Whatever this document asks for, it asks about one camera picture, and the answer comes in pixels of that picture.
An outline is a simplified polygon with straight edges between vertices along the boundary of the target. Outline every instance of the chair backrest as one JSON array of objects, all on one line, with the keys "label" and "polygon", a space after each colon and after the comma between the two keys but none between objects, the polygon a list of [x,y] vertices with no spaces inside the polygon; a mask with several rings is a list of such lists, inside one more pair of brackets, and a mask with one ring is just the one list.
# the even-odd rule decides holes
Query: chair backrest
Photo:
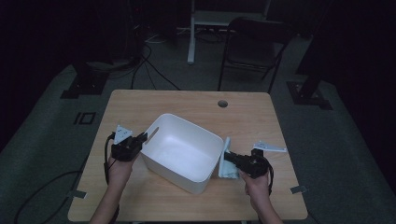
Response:
[{"label": "chair backrest", "polygon": [[287,45],[295,36],[291,26],[281,21],[260,21],[256,19],[238,17],[228,25],[228,32],[238,34],[262,42],[274,42]]}]

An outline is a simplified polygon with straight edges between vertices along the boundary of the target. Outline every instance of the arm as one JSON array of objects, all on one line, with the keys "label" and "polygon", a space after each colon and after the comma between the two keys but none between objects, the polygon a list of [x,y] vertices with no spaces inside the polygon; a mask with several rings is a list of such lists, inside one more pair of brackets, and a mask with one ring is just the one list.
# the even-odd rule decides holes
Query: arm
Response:
[{"label": "arm", "polygon": [[240,176],[245,180],[245,193],[250,196],[250,203],[257,212],[260,220],[267,224],[283,223],[271,204],[268,191],[268,173],[251,178],[243,171],[239,171]]},{"label": "arm", "polygon": [[109,223],[119,206],[120,198],[132,172],[133,161],[115,161],[111,155],[108,159],[108,186],[102,201],[96,208],[90,223]]}]

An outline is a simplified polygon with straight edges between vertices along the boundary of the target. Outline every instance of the table top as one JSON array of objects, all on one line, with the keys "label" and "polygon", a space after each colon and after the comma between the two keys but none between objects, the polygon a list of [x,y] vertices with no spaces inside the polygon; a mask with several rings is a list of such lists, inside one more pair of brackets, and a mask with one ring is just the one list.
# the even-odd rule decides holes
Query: table top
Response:
[{"label": "table top", "polygon": [[[225,100],[227,107],[218,106]],[[262,140],[286,147],[271,97],[262,92],[227,91],[113,91],[78,184],[85,199],[74,198],[68,217],[88,221],[106,191],[103,169],[107,137],[117,125],[143,133],[161,114],[170,113],[201,126],[225,140],[232,152],[250,155]],[[304,219],[307,211],[289,152],[264,151],[275,178],[271,201],[282,219]],[[119,221],[257,220],[242,179],[218,177],[216,167],[205,191],[190,194],[151,172],[139,156],[120,201]]]}]

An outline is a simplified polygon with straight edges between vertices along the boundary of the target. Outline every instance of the white plastic bin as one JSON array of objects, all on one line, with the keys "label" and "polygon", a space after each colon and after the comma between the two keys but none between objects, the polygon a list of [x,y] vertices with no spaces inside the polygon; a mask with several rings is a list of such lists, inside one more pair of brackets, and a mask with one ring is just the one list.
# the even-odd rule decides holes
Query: white plastic bin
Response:
[{"label": "white plastic bin", "polygon": [[147,167],[190,193],[202,193],[218,163],[223,140],[172,114],[159,116],[147,133],[141,151]]}]

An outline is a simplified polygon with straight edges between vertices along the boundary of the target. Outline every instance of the dark background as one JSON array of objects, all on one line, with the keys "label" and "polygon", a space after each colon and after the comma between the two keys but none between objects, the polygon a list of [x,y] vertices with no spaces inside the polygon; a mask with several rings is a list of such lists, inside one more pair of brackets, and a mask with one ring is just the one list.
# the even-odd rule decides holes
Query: dark background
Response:
[{"label": "dark background", "polygon": [[[263,5],[241,2],[200,0],[197,8],[258,11]],[[175,38],[176,27],[189,26],[190,8],[185,0],[2,0],[0,149],[53,77],[75,59],[129,59],[138,53],[132,41],[125,44],[131,29],[150,26]],[[274,0],[268,19],[288,22],[300,35],[314,37],[296,73],[320,76],[336,86],[396,191],[396,1]]]}]

